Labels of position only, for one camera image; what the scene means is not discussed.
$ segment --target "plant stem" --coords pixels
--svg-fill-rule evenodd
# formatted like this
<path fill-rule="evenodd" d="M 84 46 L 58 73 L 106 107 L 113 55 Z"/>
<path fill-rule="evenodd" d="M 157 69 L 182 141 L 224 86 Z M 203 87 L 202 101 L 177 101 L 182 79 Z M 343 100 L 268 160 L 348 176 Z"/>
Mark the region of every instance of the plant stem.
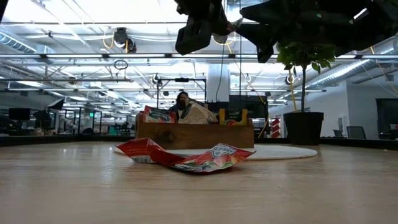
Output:
<path fill-rule="evenodd" d="M 301 92 L 301 112 L 304 113 L 304 111 L 305 111 L 305 105 L 304 105 L 304 102 L 305 102 L 305 71 L 307 69 L 307 65 L 302 65 L 302 68 L 303 68 L 303 82 L 302 82 L 302 86 L 301 86 L 301 89 L 302 89 L 302 92 Z"/>

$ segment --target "office chair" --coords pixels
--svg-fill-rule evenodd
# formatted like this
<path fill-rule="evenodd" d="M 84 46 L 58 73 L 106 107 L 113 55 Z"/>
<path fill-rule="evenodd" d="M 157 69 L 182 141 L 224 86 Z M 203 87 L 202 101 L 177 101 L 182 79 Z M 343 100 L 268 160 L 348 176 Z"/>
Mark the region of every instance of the office chair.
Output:
<path fill-rule="evenodd" d="M 362 126 L 347 126 L 347 133 L 349 139 L 366 139 Z"/>

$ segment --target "white column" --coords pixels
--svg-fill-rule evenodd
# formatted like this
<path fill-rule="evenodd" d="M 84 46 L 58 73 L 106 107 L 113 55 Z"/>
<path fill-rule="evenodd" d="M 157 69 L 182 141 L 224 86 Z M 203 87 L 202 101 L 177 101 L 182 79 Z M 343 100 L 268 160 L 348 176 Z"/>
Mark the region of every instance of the white column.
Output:
<path fill-rule="evenodd" d="M 210 64 L 207 74 L 207 102 L 229 102 L 230 72 L 228 65 Z"/>

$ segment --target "chair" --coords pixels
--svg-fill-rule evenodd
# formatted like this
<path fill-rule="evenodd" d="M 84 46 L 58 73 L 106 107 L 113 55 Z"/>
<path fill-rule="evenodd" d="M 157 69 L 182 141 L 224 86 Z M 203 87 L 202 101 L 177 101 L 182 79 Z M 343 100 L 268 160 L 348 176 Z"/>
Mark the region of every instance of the chair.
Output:
<path fill-rule="evenodd" d="M 335 137 L 336 138 L 343 138 L 343 133 L 341 133 L 340 130 L 333 130 L 333 132 L 335 133 Z"/>
<path fill-rule="evenodd" d="M 347 133 L 349 139 L 366 139 L 362 126 L 347 126 Z"/>

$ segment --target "red snack bag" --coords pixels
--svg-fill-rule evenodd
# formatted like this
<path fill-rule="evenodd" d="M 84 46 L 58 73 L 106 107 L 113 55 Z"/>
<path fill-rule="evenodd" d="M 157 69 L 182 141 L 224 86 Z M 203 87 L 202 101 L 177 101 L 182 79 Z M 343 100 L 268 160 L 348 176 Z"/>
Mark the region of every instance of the red snack bag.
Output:
<path fill-rule="evenodd" d="M 144 122 L 147 123 L 175 123 L 177 117 L 175 113 L 168 110 L 145 106 Z"/>
<path fill-rule="evenodd" d="M 122 150 L 122 152 L 130 157 L 134 162 L 138 163 L 156 163 L 157 161 L 153 161 L 150 156 L 151 152 L 158 152 L 157 156 L 164 155 L 164 157 L 162 158 L 164 161 L 178 161 L 184 159 L 183 157 L 166 152 L 162 147 L 156 144 L 156 142 L 149 138 L 130 140 L 116 147 Z"/>
<path fill-rule="evenodd" d="M 229 168 L 254 153 L 227 144 L 218 144 L 203 154 L 187 157 L 169 166 L 192 172 L 213 172 Z"/>
<path fill-rule="evenodd" d="M 158 162 L 190 172 L 213 172 L 226 169 L 255 153 L 226 144 L 218 144 L 203 154 L 182 156 L 167 152 L 148 138 L 130 140 L 117 147 L 134 162 Z"/>

